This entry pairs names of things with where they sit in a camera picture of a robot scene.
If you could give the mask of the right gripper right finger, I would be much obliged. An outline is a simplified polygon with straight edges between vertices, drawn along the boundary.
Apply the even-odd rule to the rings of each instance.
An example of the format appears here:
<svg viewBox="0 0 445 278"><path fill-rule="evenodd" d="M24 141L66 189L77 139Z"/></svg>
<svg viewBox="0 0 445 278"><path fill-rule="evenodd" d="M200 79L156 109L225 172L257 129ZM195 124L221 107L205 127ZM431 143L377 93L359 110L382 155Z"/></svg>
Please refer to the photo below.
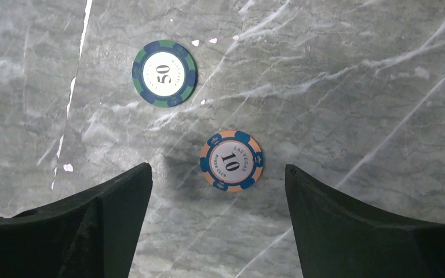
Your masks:
<svg viewBox="0 0 445 278"><path fill-rule="evenodd" d="M374 207L293 164L285 190L304 277L445 277L445 224Z"/></svg>

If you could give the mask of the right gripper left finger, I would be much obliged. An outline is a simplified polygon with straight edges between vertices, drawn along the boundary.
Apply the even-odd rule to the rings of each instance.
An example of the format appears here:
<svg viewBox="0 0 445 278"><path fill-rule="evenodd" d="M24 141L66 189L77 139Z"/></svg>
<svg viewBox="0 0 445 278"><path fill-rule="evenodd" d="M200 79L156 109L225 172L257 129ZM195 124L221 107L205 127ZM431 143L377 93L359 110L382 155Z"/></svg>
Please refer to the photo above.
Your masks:
<svg viewBox="0 0 445 278"><path fill-rule="evenodd" d="M151 196L141 163L56 202L0 217L0 277L128 277Z"/></svg>

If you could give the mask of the green poker chip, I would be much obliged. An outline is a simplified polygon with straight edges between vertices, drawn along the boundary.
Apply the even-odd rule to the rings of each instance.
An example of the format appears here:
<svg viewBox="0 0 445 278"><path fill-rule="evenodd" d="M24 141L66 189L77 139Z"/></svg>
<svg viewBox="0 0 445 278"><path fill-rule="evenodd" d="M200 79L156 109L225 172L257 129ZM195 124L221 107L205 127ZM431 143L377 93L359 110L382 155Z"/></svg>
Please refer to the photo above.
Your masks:
<svg viewBox="0 0 445 278"><path fill-rule="evenodd" d="M175 107L195 91L198 69L191 53L181 44L157 40L146 44L134 58L133 84L148 103Z"/></svg>

